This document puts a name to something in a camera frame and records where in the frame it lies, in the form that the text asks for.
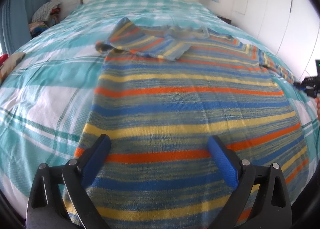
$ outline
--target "blue curtain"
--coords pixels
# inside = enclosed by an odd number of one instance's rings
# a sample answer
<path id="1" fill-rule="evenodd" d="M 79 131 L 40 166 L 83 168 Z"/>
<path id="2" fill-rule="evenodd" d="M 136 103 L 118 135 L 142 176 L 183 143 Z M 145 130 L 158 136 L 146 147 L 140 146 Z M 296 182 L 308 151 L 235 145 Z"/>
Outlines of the blue curtain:
<path id="1" fill-rule="evenodd" d="M 6 1 L 0 10 L 0 43 L 3 53 L 11 55 L 31 40 L 28 24 L 35 11 L 48 1 Z"/>

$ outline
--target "knit fabric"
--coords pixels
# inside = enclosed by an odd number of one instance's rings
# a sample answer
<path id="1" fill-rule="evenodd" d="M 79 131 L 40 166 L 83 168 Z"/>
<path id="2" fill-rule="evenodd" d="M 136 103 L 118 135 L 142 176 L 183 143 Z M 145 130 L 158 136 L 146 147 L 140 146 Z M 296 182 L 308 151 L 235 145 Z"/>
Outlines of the knit fabric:
<path id="1" fill-rule="evenodd" d="M 141 30 L 146 39 L 168 35 Z M 129 31 L 116 36 L 138 42 Z M 136 51 L 112 49 L 104 60 L 75 156 L 110 136 L 110 154 L 87 193 L 111 228 L 206 228 L 232 191 L 207 150 L 213 134 L 254 165 L 279 163 L 291 201 L 306 183 L 302 129 L 263 67 L 264 52 L 213 30 L 205 39 L 181 33 L 170 38 L 191 47 L 176 61 L 141 56 L 143 42 Z"/>

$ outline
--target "red cloth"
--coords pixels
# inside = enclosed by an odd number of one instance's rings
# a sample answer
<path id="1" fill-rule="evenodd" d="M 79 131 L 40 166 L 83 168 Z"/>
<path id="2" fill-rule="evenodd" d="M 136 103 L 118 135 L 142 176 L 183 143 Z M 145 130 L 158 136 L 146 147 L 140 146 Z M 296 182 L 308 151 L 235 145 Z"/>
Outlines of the red cloth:
<path id="1" fill-rule="evenodd" d="M 9 55 L 7 53 L 2 54 L 0 56 L 0 66 L 4 63 L 4 61 L 9 57 Z"/>

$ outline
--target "bedspread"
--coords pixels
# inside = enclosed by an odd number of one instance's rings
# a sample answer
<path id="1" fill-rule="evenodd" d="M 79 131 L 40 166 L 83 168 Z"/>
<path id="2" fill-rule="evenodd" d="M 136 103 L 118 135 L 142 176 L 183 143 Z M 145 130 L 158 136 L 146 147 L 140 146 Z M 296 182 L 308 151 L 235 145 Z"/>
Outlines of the bedspread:
<path id="1" fill-rule="evenodd" d="M 115 49 L 103 62 L 75 155 L 101 134 L 111 139 L 87 188 L 111 228 L 208 227 L 230 194 L 207 151 L 212 134 L 254 165 L 279 163 L 291 200 L 306 183 L 302 129 L 264 67 L 266 54 L 213 30 L 200 38 L 176 30 L 142 31 L 124 18 L 105 42 Z M 242 220 L 252 205 L 253 196 Z"/>

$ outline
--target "silver bolt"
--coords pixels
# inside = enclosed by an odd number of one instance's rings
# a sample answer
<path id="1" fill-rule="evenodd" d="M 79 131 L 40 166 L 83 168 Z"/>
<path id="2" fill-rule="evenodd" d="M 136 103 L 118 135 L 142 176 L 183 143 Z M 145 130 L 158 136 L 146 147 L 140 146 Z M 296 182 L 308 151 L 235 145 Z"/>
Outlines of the silver bolt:
<path id="1" fill-rule="evenodd" d="M 77 159 L 71 159 L 71 160 L 69 160 L 69 161 L 68 161 L 68 164 L 71 165 L 71 166 L 77 164 Z"/>
<path id="2" fill-rule="evenodd" d="M 41 163 L 41 164 L 39 165 L 39 169 L 44 169 L 46 166 L 47 166 L 46 163 Z"/>
<path id="3" fill-rule="evenodd" d="M 241 161 L 242 162 L 242 164 L 244 165 L 244 166 L 249 166 L 250 165 L 250 161 L 248 161 L 248 160 L 242 160 Z"/>
<path id="4" fill-rule="evenodd" d="M 275 168 L 275 169 L 278 169 L 280 168 L 279 164 L 278 163 L 273 163 L 272 166 Z"/>

